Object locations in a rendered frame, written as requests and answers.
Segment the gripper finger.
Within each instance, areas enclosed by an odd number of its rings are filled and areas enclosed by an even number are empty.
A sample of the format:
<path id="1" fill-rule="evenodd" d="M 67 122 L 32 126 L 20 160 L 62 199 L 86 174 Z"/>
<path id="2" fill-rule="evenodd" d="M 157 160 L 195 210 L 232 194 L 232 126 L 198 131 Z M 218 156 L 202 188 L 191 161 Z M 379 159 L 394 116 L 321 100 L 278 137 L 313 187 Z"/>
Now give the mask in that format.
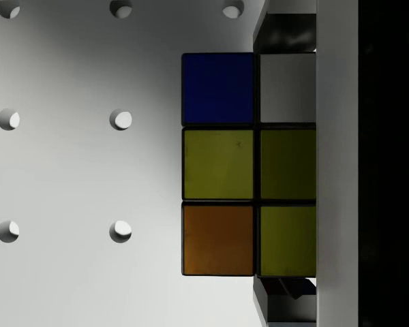
<path id="1" fill-rule="evenodd" d="M 306 278 L 254 277 L 262 327 L 316 327 L 316 286 Z"/>
<path id="2" fill-rule="evenodd" d="M 253 33 L 255 53 L 316 50 L 316 0 L 264 0 Z"/>

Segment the puzzle cube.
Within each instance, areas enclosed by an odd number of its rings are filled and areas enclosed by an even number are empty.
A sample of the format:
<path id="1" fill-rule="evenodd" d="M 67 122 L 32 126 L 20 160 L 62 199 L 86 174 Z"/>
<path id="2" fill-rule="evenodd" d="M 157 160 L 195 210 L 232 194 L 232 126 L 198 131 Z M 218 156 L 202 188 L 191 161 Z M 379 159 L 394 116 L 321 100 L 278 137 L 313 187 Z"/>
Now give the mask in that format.
<path id="1" fill-rule="evenodd" d="M 316 274 L 316 55 L 181 57 L 186 276 Z"/>

